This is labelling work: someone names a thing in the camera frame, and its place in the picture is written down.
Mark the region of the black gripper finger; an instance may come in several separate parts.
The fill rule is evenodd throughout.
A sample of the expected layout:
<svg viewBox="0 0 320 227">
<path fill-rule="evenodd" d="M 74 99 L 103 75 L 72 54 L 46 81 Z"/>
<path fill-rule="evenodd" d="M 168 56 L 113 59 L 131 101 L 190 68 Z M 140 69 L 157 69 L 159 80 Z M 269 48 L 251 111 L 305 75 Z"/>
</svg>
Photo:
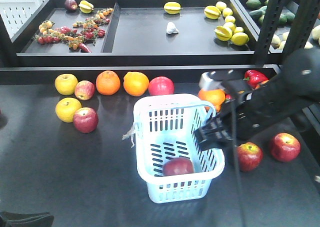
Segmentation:
<svg viewBox="0 0 320 227">
<path fill-rule="evenodd" d="M 53 221 L 54 216 L 48 212 L 32 214 L 0 212 L 1 227 L 51 227 Z"/>
</svg>

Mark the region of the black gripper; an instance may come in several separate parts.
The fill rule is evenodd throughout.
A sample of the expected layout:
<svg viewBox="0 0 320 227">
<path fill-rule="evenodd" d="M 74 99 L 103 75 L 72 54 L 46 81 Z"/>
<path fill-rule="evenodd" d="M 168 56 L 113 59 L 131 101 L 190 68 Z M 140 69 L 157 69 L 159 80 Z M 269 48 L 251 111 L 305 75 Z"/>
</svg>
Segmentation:
<svg viewBox="0 0 320 227">
<path fill-rule="evenodd" d="M 221 84 L 232 99 L 222 107 L 218 117 L 194 131 L 202 152 L 228 147 L 230 134 L 238 140 L 248 140 L 265 129 L 265 100 L 261 91 L 251 90 L 242 79 L 224 80 Z"/>
</svg>

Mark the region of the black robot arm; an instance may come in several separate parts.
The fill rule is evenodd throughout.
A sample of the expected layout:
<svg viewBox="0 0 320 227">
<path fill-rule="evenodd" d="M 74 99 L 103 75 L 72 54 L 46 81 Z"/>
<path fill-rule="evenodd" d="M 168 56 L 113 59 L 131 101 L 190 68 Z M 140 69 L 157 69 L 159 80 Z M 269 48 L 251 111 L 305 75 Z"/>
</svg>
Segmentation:
<svg viewBox="0 0 320 227">
<path fill-rule="evenodd" d="M 320 100 L 320 51 L 300 48 L 280 73 L 255 90 L 242 79 L 224 80 L 232 99 L 194 131 L 201 151 L 249 140 L 270 126 Z"/>
</svg>

